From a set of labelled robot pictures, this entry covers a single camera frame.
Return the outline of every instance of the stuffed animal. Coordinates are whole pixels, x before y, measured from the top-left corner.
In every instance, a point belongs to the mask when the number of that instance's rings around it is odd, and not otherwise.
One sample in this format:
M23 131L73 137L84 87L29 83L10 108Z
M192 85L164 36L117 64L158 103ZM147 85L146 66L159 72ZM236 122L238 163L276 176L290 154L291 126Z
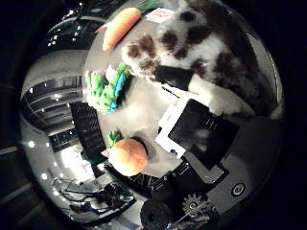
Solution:
M117 98L125 80L130 76L128 66L120 63L110 81L105 77L105 71L86 71L88 105L102 113L113 113L117 106Z
M97 32L106 29L103 43L103 51L107 51L116 45L126 33L141 18L143 12L162 7L163 4L159 0L143 0L139 2L136 8L127 8L120 11L116 17L109 23L100 27Z
M180 1L155 34L125 45L122 59L137 77L199 95L216 115L268 115L276 107L246 33L215 1Z

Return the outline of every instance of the green plush toy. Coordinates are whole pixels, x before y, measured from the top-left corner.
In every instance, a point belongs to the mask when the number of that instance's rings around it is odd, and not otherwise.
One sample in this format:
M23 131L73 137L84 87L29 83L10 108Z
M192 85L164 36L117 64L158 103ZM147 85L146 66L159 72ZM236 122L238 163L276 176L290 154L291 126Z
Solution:
M120 63L110 81L106 79L105 71L86 71L87 102L97 111L113 113L117 106L117 98L130 71L125 63Z
M116 144L116 142L119 142L122 139L123 139L123 136L120 131L118 130L111 131L107 135L108 147L111 149Z
M163 7L163 3L159 0L142 0L137 4L137 9L142 13Z

